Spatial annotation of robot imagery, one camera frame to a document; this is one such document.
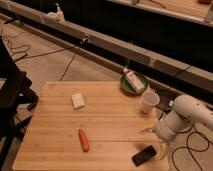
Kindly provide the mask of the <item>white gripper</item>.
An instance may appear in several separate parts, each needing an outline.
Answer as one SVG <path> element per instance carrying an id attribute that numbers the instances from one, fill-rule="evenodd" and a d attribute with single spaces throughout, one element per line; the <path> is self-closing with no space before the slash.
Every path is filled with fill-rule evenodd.
<path id="1" fill-rule="evenodd" d="M 144 129 L 143 133 L 155 133 L 158 138 L 162 139 L 165 142 L 172 141 L 176 136 L 176 133 L 170 128 L 170 125 L 166 118 L 161 118 L 160 120 L 158 120 L 155 123 L 154 127 Z M 158 142 L 157 158 L 159 160 L 162 160 L 167 154 L 167 144 L 165 142 Z"/>

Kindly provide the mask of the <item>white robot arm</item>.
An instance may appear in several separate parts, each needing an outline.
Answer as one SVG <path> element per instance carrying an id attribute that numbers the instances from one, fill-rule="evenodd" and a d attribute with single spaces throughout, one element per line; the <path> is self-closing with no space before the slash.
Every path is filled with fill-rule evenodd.
<path id="1" fill-rule="evenodd" d="M 213 111 L 200 100 L 190 95 L 179 95 L 172 103 L 172 110 L 144 132 L 154 133 L 165 144 L 191 123 L 201 123 L 213 131 Z"/>

